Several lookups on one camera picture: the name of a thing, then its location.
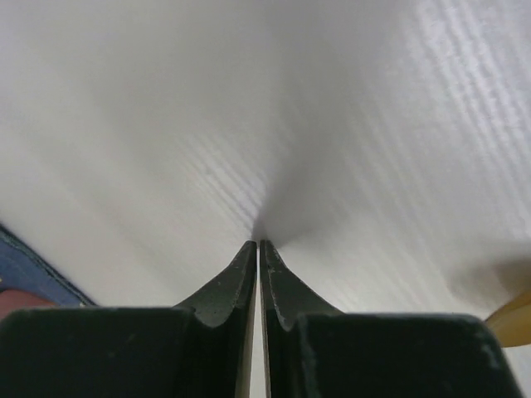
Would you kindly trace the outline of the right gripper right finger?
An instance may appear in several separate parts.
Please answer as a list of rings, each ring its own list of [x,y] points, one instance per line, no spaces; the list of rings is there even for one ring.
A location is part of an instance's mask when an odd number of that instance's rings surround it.
[[[462,313],[345,313],[260,243],[270,397],[520,397],[494,334]]]

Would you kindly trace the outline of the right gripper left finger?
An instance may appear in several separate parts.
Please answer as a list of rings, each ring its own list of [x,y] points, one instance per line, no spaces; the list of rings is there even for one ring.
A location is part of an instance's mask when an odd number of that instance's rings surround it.
[[[256,243],[172,307],[20,309],[1,323],[4,397],[247,397]]]

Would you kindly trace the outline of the blue cloth placemat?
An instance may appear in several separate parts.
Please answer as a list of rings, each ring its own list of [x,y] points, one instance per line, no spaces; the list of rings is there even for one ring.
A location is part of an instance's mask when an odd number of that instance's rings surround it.
[[[1,292],[19,290],[61,306],[96,306],[69,279],[1,225]]]

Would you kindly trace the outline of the pink plastic cup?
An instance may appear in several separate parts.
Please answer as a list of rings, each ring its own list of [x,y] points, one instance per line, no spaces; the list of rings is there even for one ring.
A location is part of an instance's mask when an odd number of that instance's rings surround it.
[[[52,301],[41,298],[35,294],[17,290],[7,289],[0,293],[0,320],[3,320],[10,313],[28,308],[49,308],[55,307]]]

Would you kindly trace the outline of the gold metal spoon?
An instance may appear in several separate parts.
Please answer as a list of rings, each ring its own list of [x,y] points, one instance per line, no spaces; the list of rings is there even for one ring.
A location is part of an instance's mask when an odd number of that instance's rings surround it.
[[[485,320],[485,324],[502,347],[522,347],[530,344],[530,302],[530,292],[524,292]]]

